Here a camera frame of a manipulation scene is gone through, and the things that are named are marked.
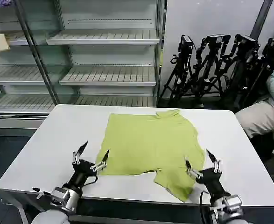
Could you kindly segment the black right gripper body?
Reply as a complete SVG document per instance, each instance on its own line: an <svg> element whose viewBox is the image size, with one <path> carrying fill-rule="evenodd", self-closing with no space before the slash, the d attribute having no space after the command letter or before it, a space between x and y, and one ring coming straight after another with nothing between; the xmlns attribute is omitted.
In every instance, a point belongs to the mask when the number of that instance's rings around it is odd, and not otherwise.
<svg viewBox="0 0 274 224"><path fill-rule="evenodd" d="M224 196L231 195L224 190L219 181L221 173L215 173L213 168L201 170L200 173L201 175L196 178L196 182L203 184L207 188L211 199L220 199Z"/></svg>

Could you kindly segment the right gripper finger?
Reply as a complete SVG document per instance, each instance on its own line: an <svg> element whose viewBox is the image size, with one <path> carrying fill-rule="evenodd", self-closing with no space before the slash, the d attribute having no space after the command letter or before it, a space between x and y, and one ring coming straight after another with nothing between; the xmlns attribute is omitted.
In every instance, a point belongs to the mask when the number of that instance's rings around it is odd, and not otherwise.
<svg viewBox="0 0 274 224"><path fill-rule="evenodd" d="M188 160L185 161L185 165L187 168L188 175L193 179L201 179L203 177L203 174L200 173L198 170L195 170L192 168L190 162Z"/></svg>
<svg viewBox="0 0 274 224"><path fill-rule="evenodd" d="M221 160L218 160L213 153L211 153L208 149L206 150L208 157L210 158L211 162L213 163L213 168L215 173L222 173L220 168Z"/></svg>

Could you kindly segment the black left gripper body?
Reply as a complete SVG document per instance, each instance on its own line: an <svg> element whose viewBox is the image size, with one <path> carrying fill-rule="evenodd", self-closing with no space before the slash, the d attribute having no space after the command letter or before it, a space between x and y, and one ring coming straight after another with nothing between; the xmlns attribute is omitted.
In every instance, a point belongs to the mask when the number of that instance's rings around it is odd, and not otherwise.
<svg viewBox="0 0 274 224"><path fill-rule="evenodd" d="M68 181L68 188L82 188L95 183L98 180L97 172L94 171L94 163L85 160L79 160L79 164L73 164L74 174ZM93 182L86 183L89 177L95 177Z"/></svg>

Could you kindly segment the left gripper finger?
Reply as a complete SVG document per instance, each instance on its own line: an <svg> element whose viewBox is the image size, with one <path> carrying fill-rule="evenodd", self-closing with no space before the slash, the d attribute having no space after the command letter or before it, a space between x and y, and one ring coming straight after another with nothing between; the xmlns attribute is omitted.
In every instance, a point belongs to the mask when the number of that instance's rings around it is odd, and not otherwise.
<svg viewBox="0 0 274 224"><path fill-rule="evenodd" d="M86 141L83 145L81 145L77 151L73 152L73 161L72 164L80 164L80 156L85 150L86 146L88 144L88 141Z"/></svg>
<svg viewBox="0 0 274 224"><path fill-rule="evenodd" d="M106 161L108 159L109 151L110 150L108 149L107 152L105 153L102 161L100 163L97 163L97 164L91 166L90 170L92 170L93 172L97 172L97 171L104 169L107 166Z"/></svg>

